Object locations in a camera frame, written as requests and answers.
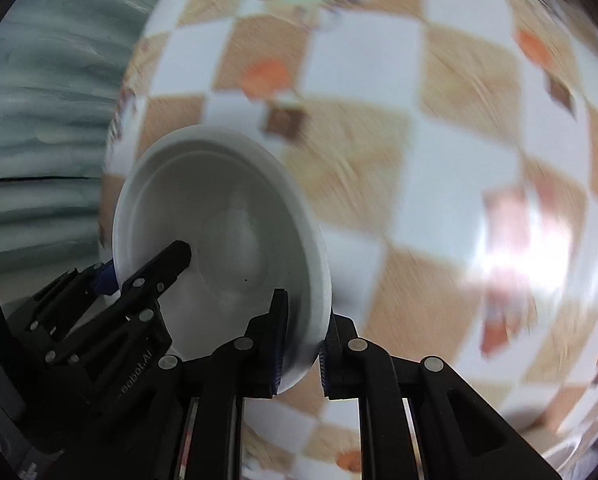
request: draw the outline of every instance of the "curtain fold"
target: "curtain fold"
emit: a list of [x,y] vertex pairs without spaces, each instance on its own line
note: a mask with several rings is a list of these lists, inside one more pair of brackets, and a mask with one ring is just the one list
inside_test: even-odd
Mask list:
[[98,259],[108,124],[156,1],[17,0],[0,23],[3,286],[29,269],[41,287],[55,277],[43,266]]

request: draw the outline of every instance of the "orange floral pattern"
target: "orange floral pattern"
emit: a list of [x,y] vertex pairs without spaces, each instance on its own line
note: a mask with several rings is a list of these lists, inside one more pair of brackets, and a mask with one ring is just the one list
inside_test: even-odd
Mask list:
[[520,28],[516,34],[516,42],[530,61],[544,69],[552,66],[551,52],[535,34]]
[[248,99],[268,99],[275,92],[290,88],[288,69],[278,59],[265,59],[252,65],[241,78],[241,90]]
[[352,449],[339,453],[337,457],[337,465],[344,471],[351,473],[361,473],[361,450]]

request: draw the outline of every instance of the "blue part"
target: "blue part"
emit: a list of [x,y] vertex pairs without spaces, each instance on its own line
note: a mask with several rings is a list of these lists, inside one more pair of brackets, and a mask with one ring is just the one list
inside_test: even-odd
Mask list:
[[102,294],[111,296],[119,290],[119,283],[117,282],[115,266],[112,260],[99,268],[93,288],[97,296],[101,296]]
[[326,370],[326,349],[325,345],[319,352],[319,371],[321,372],[321,387],[323,391],[328,393],[330,391],[330,385],[328,384],[328,372]]

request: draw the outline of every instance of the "checkered tablecloth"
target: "checkered tablecloth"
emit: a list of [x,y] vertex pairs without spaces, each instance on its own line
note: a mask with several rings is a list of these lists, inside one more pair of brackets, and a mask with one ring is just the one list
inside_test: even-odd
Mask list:
[[[126,175],[189,124],[301,185],[333,307],[437,354],[541,452],[598,435],[598,31],[560,0],[160,0],[124,77],[101,242]],[[252,478],[357,475],[355,402],[316,368],[249,400]]]

